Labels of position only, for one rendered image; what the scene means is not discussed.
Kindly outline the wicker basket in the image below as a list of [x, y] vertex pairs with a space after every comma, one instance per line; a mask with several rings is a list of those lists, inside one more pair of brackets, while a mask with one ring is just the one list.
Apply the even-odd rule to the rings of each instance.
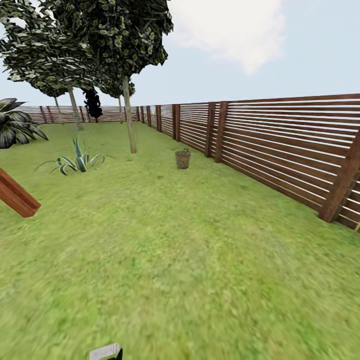
[[188, 169], [190, 163], [191, 153], [186, 149], [182, 153], [179, 151], [175, 153], [176, 166], [178, 169]]

